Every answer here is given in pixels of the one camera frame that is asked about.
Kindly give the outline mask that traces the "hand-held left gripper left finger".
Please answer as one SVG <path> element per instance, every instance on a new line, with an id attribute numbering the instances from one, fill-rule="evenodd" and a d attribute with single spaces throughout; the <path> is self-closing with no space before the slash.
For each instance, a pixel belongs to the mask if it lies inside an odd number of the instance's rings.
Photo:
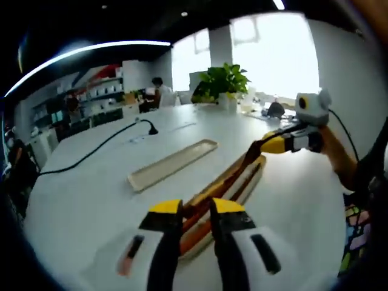
<path id="1" fill-rule="evenodd" d="M 182 237 L 182 200 L 151 207 L 137 229 L 101 247 L 87 269 L 94 290 L 171 290 Z"/>

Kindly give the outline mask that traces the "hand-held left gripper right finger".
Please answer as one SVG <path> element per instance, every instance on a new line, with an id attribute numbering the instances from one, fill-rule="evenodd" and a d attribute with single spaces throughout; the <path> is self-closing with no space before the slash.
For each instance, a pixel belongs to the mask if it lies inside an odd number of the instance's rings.
<path id="1" fill-rule="evenodd" d="M 237 202 L 213 198 L 210 220 L 223 290 L 299 290 L 295 249 L 268 227 L 258 227 Z"/>

